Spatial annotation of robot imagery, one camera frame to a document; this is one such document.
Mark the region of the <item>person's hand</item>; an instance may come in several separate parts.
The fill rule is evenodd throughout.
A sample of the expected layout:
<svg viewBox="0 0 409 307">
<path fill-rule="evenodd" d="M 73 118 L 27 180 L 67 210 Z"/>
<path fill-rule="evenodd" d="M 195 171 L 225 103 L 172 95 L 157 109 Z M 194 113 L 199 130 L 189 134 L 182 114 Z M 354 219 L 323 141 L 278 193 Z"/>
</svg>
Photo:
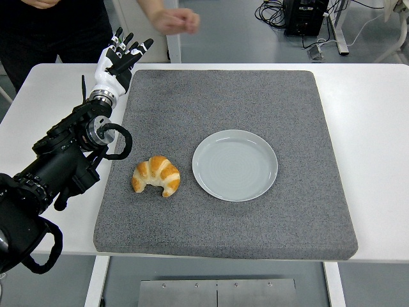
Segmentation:
<svg viewBox="0 0 409 307">
<path fill-rule="evenodd" d="M 199 14 L 188 8 L 163 8 L 150 17 L 153 27 L 163 35 L 195 34 L 200 26 Z"/>
</svg>

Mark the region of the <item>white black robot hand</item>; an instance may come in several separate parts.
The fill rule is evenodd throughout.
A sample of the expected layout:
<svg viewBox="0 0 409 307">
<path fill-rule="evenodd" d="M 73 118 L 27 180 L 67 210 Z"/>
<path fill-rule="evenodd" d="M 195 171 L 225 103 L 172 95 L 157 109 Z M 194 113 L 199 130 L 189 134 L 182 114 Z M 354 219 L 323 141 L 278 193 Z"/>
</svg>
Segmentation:
<svg viewBox="0 0 409 307">
<path fill-rule="evenodd" d="M 125 38 L 122 34 L 123 29 L 118 28 L 100 55 L 95 71 L 96 84 L 91 90 L 90 99 L 103 97 L 113 101 L 126 94 L 134 65 L 154 43 L 151 38 L 143 43 L 131 43 L 134 34 L 129 33 Z"/>
</svg>

